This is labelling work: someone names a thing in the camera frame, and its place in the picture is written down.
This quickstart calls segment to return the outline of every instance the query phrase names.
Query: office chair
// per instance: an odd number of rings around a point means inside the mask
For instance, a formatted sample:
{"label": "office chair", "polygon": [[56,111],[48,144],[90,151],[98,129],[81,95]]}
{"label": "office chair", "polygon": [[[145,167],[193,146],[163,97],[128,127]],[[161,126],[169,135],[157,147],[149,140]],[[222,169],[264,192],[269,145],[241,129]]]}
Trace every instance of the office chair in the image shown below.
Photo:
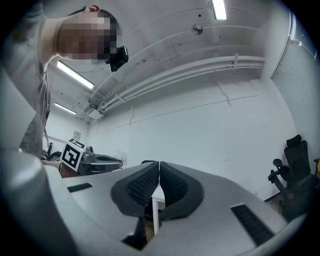
{"label": "office chair", "polygon": [[279,171],[278,174],[287,182],[286,190],[289,193],[303,194],[310,192],[319,184],[317,168],[314,175],[311,174],[308,158],[307,142],[300,135],[286,141],[284,149],[288,165],[284,165],[280,159],[273,160],[273,165]]}
{"label": "office chair", "polygon": [[[287,220],[292,220],[298,215],[308,211],[314,189],[319,184],[317,168],[315,175],[311,174],[309,165],[307,142],[302,141],[300,135],[286,141],[287,147],[284,154],[288,165],[283,164],[280,159],[273,160],[277,171],[271,170],[268,180],[274,183],[283,197],[280,203],[282,214]],[[277,175],[287,182],[286,188],[282,185]]]}

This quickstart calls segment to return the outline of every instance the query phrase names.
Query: white desk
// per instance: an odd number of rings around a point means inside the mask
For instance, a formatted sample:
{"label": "white desk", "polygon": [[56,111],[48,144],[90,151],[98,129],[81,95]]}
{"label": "white desk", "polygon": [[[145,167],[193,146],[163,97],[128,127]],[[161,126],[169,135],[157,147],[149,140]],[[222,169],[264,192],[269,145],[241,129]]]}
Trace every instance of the white desk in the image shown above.
{"label": "white desk", "polygon": [[156,235],[159,231],[159,214],[158,214],[158,202],[165,201],[165,194],[159,185],[152,195],[152,214],[153,214],[153,228],[154,235]]}

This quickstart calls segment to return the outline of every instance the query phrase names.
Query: table leg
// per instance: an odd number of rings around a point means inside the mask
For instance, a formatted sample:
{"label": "table leg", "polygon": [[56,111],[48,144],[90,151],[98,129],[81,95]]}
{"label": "table leg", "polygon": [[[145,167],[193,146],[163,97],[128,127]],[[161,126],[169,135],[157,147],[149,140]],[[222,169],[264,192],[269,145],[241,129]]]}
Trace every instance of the table leg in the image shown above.
{"label": "table leg", "polygon": [[159,231],[159,214],[158,214],[158,201],[152,198],[152,213],[153,213],[153,228],[154,235]]}

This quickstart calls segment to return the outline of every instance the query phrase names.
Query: desk surface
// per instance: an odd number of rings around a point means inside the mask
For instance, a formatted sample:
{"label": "desk surface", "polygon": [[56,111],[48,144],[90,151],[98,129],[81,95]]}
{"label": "desk surface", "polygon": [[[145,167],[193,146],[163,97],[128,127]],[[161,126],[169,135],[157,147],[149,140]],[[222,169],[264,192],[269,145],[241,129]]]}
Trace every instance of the desk surface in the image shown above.
{"label": "desk surface", "polygon": [[165,201],[165,194],[160,185],[153,192],[152,198],[156,199],[157,201]]}

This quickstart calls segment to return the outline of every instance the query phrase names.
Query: white wall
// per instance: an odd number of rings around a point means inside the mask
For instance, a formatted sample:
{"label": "white wall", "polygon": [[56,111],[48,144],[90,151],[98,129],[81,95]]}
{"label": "white wall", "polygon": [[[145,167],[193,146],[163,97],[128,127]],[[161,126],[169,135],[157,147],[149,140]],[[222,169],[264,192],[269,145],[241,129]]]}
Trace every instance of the white wall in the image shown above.
{"label": "white wall", "polygon": [[[53,143],[51,153],[62,151],[65,142],[73,138],[75,131],[81,133],[80,141],[84,144],[87,143],[88,124],[80,119],[76,119],[64,110],[57,109],[54,105],[51,106],[45,129],[49,143]],[[45,136],[43,136],[43,149],[48,150]]]}
{"label": "white wall", "polygon": [[268,181],[272,161],[296,130],[283,99],[250,78],[220,71],[138,97],[92,123],[87,142],[96,153],[126,156],[127,167],[168,161],[259,189],[266,199],[278,192]]}
{"label": "white wall", "polygon": [[261,48],[265,64],[262,78],[271,78],[285,51],[289,37],[290,10],[279,0],[268,1],[268,22],[257,31],[253,44]]}

